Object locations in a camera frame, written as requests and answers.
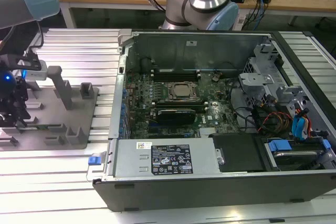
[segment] blue latch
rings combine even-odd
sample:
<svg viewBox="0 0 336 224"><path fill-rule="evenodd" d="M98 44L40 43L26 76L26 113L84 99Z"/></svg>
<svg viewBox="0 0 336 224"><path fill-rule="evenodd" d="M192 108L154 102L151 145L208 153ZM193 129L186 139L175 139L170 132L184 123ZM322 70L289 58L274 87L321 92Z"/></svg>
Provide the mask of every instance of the blue latch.
<svg viewBox="0 0 336 224"><path fill-rule="evenodd" d="M290 146L288 140L284 139L272 140L270 143L268 143L268 146L271 152L292 150L292 147Z"/></svg>
<svg viewBox="0 0 336 224"><path fill-rule="evenodd" d="M329 141L326 139L322 140L322 144L324 145L324 148L326 148L327 150L331 148Z"/></svg>
<svg viewBox="0 0 336 224"><path fill-rule="evenodd" d="M101 165L101 157L89 157L89 165Z"/></svg>
<svg viewBox="0 0 336 224"><path fill-rule="evenodd" d="M296 136L297 138L299 138L299 140L304 141L304 137L302 137L302 132L303 129L305 128L305 119L301 118L299 116L294 116L293 118L293 124L292 124L292 133L294 136Z"/></svg>

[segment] floor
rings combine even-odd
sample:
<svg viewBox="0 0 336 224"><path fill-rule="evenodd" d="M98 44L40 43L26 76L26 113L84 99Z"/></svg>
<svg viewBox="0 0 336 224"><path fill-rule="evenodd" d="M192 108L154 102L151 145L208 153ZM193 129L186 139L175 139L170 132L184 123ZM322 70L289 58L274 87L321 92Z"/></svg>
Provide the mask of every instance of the floor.
<svg viewBox="0 0 336 224"><path fill-rule="evenodd" d="M137 28L157 29L164 21L164 14L159 11L143 10L108 10L109 19L106 19L103 9L74 9L75 20L78 28ZM331 52L336 46L336 19L325 19L320 27L315 24L319 17L298 17L294 26L287 24L289 16L265 15L257 30L265 31L310 31L318 41ZM65 28L61 13L47 18L41 22L42 27ZM0 30L3 38L8 29ZM22 54L37 31L35 22L19 25L12 39L2 50L2 54Z"/></svg>

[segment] motherboard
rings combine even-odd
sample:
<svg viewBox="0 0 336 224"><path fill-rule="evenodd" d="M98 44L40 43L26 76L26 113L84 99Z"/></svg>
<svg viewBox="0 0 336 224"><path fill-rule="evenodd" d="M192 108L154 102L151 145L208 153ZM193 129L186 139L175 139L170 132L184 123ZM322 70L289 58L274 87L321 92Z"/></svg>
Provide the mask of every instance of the motherboard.
<svg viewBox="0 0 336 224"><path fill-rule="evenodd" d="M191 77L129 73L125 87L130 138L198 138L239 132L228 102L229 81L215 72Z"/></svg>

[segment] power supply label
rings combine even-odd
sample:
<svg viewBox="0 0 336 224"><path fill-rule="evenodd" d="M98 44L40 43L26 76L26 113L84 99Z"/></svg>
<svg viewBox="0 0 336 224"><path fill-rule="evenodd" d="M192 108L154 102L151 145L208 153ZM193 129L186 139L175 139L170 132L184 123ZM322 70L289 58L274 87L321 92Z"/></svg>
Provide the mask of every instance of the power supply label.
<svg viewBox="0 0 336 224"><path fill-rule="evenodd" d="M190 147L182 145L152 145L152 174L192 174Z"/></svg>

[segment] blue tab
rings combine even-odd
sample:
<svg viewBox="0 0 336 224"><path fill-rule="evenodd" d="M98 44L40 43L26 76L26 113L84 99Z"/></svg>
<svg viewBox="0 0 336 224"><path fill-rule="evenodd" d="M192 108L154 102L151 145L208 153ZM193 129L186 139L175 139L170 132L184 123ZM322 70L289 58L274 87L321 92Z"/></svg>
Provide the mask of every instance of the blue tab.
<svg viewBox="0 0 336 224"><path fill-rule="evenodd" d="M324 145L324 148L326 148L327 150L331 148L329 141L326 139L322 140L322 144Z"/></svg>
<svg viewBox="0 0 336 224"><path fill-rule="evenodd" d="M271 152L292 150L292 147L290 146L288 140L284 139L272 140L270 143L268 143L268 146Z"/></svg>
<svg viewBox="0 0 336 224"><path fill-rule="evenodd" d="M101 165L101 157L89 157L89 165Z"/></svg>

